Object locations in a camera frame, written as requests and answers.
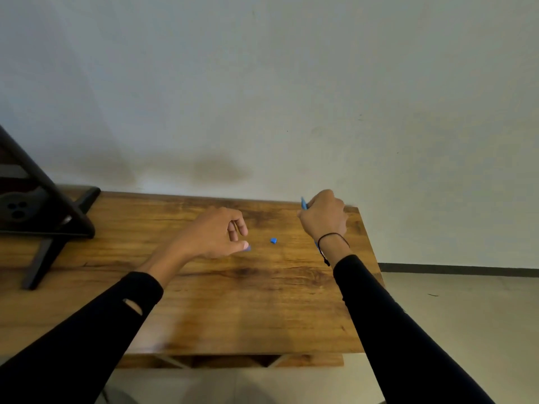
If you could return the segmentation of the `black tripod stand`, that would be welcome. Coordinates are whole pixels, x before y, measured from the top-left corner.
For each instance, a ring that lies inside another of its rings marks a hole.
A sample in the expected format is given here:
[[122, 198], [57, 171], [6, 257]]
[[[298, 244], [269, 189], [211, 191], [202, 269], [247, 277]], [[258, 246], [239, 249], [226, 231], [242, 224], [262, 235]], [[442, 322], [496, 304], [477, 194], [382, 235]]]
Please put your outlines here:
[[100, 194], [91, 186], [70, 199], [0, 125], [0, 234], [42, 238], [23, 289], [38, 287], [69, 241], [95, 236], [87, 213]]

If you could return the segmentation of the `person's left hand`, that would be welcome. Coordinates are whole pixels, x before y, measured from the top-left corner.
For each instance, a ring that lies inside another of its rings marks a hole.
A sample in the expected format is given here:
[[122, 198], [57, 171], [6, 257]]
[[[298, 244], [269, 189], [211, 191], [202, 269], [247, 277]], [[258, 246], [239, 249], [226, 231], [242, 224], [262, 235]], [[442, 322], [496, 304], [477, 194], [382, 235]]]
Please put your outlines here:
[[210, 207], [182, 229], [171, 241], [168, 250], [178, 260], [212, 257], [212, 248], [222, 241], [230, 241], [227, 228], [230, 221], [237, 226], [238, 241], [246, 241], [247, 224], [241, 211], [227, 207]]

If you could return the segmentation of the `person's left forearm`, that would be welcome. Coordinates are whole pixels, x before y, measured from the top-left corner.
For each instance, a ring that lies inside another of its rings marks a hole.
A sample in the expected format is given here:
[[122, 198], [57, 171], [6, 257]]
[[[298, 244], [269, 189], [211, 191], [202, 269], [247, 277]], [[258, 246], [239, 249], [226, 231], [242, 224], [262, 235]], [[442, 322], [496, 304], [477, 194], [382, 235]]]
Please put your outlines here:
[[204, 254], [169, 246], [0, 366], [0, 404], [94, 404], [171, 278]]

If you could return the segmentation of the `person's right forearm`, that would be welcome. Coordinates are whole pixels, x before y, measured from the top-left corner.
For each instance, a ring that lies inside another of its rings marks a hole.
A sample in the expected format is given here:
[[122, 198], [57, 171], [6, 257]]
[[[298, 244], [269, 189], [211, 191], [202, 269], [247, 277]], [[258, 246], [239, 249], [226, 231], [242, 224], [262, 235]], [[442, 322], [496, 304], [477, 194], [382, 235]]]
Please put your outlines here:
[[343, 236], [325, 235], [318, 247], [387, 404], [495, 404], [351, 253]]

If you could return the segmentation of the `person's right hand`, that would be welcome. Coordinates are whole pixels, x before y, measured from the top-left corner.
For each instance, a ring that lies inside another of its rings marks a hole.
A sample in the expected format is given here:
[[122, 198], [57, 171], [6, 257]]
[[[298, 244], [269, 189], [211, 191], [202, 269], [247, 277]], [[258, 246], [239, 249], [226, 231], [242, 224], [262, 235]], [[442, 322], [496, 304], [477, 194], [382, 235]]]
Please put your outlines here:
[[300, 209], [297, 216], [304, 231], [315, 242], [319, 242], [320, 238], [329, 234], [344, 236], [347, 231], [346, 212], [308, 212]]

